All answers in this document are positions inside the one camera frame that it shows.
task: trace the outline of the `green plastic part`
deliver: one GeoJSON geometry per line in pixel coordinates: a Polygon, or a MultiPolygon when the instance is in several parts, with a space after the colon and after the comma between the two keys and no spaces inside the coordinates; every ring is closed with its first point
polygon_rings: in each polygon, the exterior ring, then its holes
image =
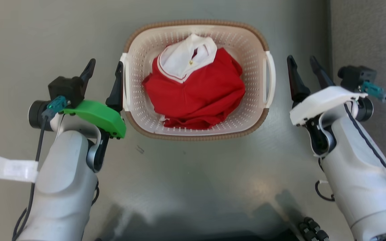
{"type": "Polygon", "coordinates": [[[109,132],[113,137],[124,138],[126,124],[120,114],[97,101],[83,100],[75,109],[65,108],[64,114],[76,114],[81,119],[109,132]]]}

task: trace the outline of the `plastic basket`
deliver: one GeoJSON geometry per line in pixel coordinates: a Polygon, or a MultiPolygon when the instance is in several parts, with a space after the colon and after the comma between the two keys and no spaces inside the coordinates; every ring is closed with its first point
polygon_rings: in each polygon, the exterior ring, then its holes
{"type": "Polygon", "coordinates": [[[275,65],[268,44],[259,31],[245,23],[220,20],[179,20],[153,23],[128,39],[120,61],[124,64],[123,108],[139,133],[167,140],[202,141],[245,136],[265,120],[275,92],[275,65]],[[211,37],[243,69],[245,95],[227,119],[208,130],[166,128],[144,91],[142,81],[151,72],[153,59],[165,47],[195,33],[211,37]]]}

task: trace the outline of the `basket rim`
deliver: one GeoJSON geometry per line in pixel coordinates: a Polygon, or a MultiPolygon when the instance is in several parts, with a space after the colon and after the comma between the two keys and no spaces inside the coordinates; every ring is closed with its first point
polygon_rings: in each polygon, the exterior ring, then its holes
{"type": "MultiPolygon", "coordinates": [[[[235,21],[226,21],[226,20],[213,20],[213,19],[189,19],[189,20],[174,20],[174,21],[166,21],[166,22],[158,22],[158,23],[150,23],[147,24],[139,29],[137,29],[130,37],[127,39],[126,44],[124,46],[124,52],[129,52],[129,48],[132,45],[133,40],[142,32],[154,29],[154,28],[160,28],[160,27],[167,27],[167,26],[184,26],[184,25],[216,25],[216,26],[232,26],[232,27],[240,27],[243,29],[246,29],[250,32],[252,32],[260,41],[262,44],[264,51],[269,51],[269,45],[266,41],[265,37],[253,26],[242,23],[242,22],[235,22],[235,21]]],[[[257,122],[250,128],[240,131],[240,132],[234,132],[234,133],[227,133],[227,134],[217,134],[217,135],[206,135],[206,136],[172,136],[172,135],[165,135],[165,134],[156,134],[151,133],[147,130],[144,130],[142,127],[138,125],[138,123],[135,122],[132,114],[130,111],[125,111],[126,117],[129,120],[132,127],[141,133],[144,136],[153,138],[153,139],[163,139],[163,140],[171,140],[171,141],[210,141],[210,140],[224,140],[224,139],[231,139],[231,138],[237,138],[241,136],[246,136],[248,134],[253,133],[255,130],[257,130],[265,121],[267,115],[268,115],[269,109],[264,108],[262,115],[257,120],[257,122]]]]}

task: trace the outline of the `red fabric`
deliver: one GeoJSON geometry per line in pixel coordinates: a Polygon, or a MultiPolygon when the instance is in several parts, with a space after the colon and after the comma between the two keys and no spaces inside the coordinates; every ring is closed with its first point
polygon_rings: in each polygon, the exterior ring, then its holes
{"type": "Polygon", "coordinates": [[[155,58],[153,73],[142,85],[156,113],[168,118],[165,127],[208,129],[240,104],[245,94],[241,74],[242,67],[225,49],[218,49],[214,62],[194,71],[183,84],[162,75],[155,58]]]}

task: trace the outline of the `basket handle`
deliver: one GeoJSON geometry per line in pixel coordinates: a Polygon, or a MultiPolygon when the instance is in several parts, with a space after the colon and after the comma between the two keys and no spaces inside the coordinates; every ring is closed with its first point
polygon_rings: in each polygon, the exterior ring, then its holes
{"type": "Polygon", "coordinates": [[[272,104],[274,95],[275,95],[275,86],[276,86],[276,71],[275,71],[275,63],[273,61],[273,57],[270,51],[265,52],[265,59],[263,60],[263,103],[265,108],[269,108],[272,104]],[[269,78],[268,80],[266,73],[266,65],[269,67],[269,78]],[[266,83],[269,82],[269,93],[266,93],[266,83]]]}
{"type": "Polygon", "coordinates": [[[123,63],[123,110],[129,111],[130,106],[130,82],[129,82],[129,63],[126,60],[127,53],[123,53],[120,62],[123,63]]]}

